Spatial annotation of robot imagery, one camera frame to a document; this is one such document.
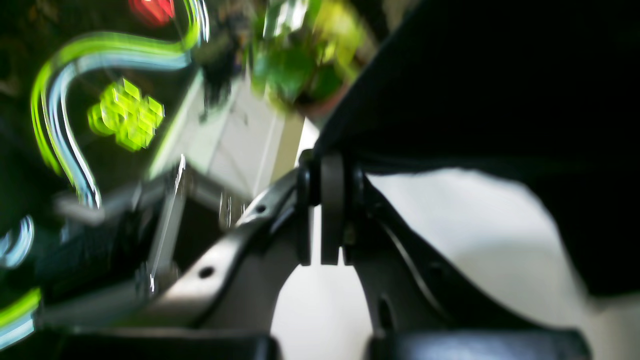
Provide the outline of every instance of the metal frame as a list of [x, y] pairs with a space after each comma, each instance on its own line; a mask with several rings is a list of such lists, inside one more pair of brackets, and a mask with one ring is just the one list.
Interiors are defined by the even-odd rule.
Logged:
[[218, 214], [223, 187], [188, 167], [184, 157], [175, 170], [148, 183], [125, 186], [105, 198], [98, 209], [87, 208], [69, 196], [57, 199], [59, 215], [83, 225], [100, 226], [127, 211], [141, 211], [163, 202], [160, 219], [146, 263], [131, 279], [39, 311], [40, 325], [101, 326], [135, 313], [150, 299], [169, 288], [179, 272], [173, 263], [183, 212], [195, 201]]

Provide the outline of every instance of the black fabric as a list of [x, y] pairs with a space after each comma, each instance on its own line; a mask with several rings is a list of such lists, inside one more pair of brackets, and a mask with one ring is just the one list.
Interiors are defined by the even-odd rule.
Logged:
[[278, 354], [269, 335], [129, 329], [120, 335], [37, 332], [0, 352], [0, 359], [275, 360]]
[[640, 4], [425, 0], [325, 125], [314, 156], [365, 171], [474, 168], [528, 185], [589, 291], [640, 290], [633, 219]]
[[588, 360], [573, 331], [458, 331], [389, 334], [369, 344], [370, 360]]

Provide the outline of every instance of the blurred light streak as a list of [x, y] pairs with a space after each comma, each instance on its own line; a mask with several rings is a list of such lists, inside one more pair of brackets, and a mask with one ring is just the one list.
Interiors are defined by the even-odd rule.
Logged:
[[[54, 83], [51, 94], [62, 96], [63, 94], [66, 95], [66, 89], [71, 79], [69, 79], [67, 75], [65, 76], [65, 81], [59, 80], [63, 75], [62, 73], [55, 81], [51, 81], [51, 78], [55, 72], [60, 69], [65, 69], [68, 66], [81, 67], [79, 64], [82, 64], [82, 59], [86, 56], [108, 53], [117, 53], [121, 61], [124, 58], [134, 59], [133, 62], [136, 64], [136, 69], [154, 70], [158, 67], [163, 68], [163, 66], [166, 65], [166, 59], [175, 59], [179, 56], [184, 56], [188, 59], [183, 67], [187, 66], [190, 63], [190, 50], [200, 43], [202, 37], [202, 16], [199, 15], [202, 10], [198, 11], [200, 5], [198, 5], [196, 0], [184, 0], [184, 3], [187, 8], [189, 28], [181, 41], [172, 43], [121, 33], [90, 33], [78, 38], [58, 51], [44, 64], [36, 77], [31, 92], [31, 119], [40, 153], [45, 163], [57, 174], [61, 174], [61, 172], [64, 171], [71, 185], [76, 187], [79, 198], [87, 206], [100, 206], [99, 192], [97, 191], [95, 180], [81, 152], [77, 149], [75, 140], [73, 140], [68, 126], [68, 118], [63, 114], [63, 120], [65, 121], [64, 130], [67, 133], [66, 136], [63, 136], [57, 118], [58, 112], [50, 109], [50, 105], [58, 103], [58, 100], [61, 98], [55, 98], [53, 102], [51, 99], [47, 101], [46, 90], [51, 86], [51, 83]], [[139, 64], [140, 58], [145, 59], [144, 61], [147, 62]], [[101, 67], [117, 66], [114, 63], [107, 63], [95, 59], [90, 61], [90, 63], [93, 62], [101, 63]], [[66, 83], [64, 92], [62, 91], [63, 83]], [[62, 107], [63, 110], [65, 110], [66, 105], [64, 102]], [[44, 130], [42, 129], [41, 112], [48, 136], [44, 135]], [[70, 140], [69, 143], [61, 141], [65, 137]]]
[[20, 233], [18, 234], [15, 244], [11, 247], [11, 232], [7, 233], [0, 244], [6, 242], [7, 248], [0, 249], [0, 268], [14, 269], [20, 266], [24, 259], [29, 254], [31, 246], [33, 245], [33, 238], [35, 237], [35, 226], [33, 225], [33, 219], [27, 215], [20, 221]]
[[34, 331], [33, 314], [28, 313], [0, 329], [0, 350], [26, 338]]
[[7, 325], [15, 323], [20, 318], [32, 313], [40, 304], [40, 289], [33, 289], [24, 294], [19, 300], [0, 309], [0, 329], [3, 331]]
[[[100, 207], [100, 191], [95, 183], [93, 174], [82, 152], [77, 146], [76, 139], [70, 129], [67, 114], [67, 92], [73, 79], [85, 72], [100, 69], [107, 66], [128, 67], [140, 70], [178, 70], [189, 65], [188, 54], [177, 56], [156, 56], [153, 54], [132, 54], [129, 52], [102, 53], [85, 56], [84, 58], [67, 65], [51, 87], [49, 95], [49, 124], [53, 130], [54, 148], [59, 149], [62, 161], [67, 164], [68, 171], [76, 181], [76, 190], [83, 204]], [[58, 117], [62, 109], [62, 121]]]

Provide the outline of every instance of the green led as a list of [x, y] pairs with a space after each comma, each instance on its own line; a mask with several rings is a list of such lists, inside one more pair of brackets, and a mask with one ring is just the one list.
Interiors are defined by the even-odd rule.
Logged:
[[164, 120], [164, 106], [122, 78], [107, 86], [100, 103], [88, 111], [89, 127], [101, 136], [115, 135], [129, 151], [146, 149]]

